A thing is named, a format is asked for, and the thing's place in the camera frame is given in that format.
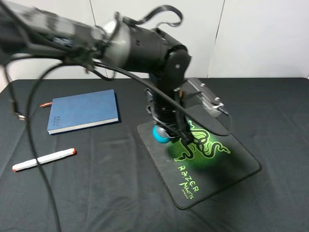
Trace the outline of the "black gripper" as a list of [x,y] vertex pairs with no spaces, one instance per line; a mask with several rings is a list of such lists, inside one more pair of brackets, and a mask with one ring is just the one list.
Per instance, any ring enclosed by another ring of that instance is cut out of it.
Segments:
[[154,124],[163,127],[170,135],[181,135],[185,145],[192,143],[194,137],[183,111],[185,107],[182,85],[167,85],[156,87],[148,84],[145,89],[148,106],[147,111],[154,120]]

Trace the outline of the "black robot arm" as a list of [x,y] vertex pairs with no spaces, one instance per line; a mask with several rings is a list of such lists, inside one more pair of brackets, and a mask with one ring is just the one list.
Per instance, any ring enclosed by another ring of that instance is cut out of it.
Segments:
[[147,110],[158,136],[193,141],[186,119],[184,75],[191,61],[187,48],[159,28],[141,25],[160,12],[182,13],[170,5],[154,8],[134,20],[115,13],[103,27],[90,26],[35,7],[6,0],[0,3],[0,63],[28,58],[59,60],[60,66],[81,66],[87,72],[107,68],[133,79],[147,73]]

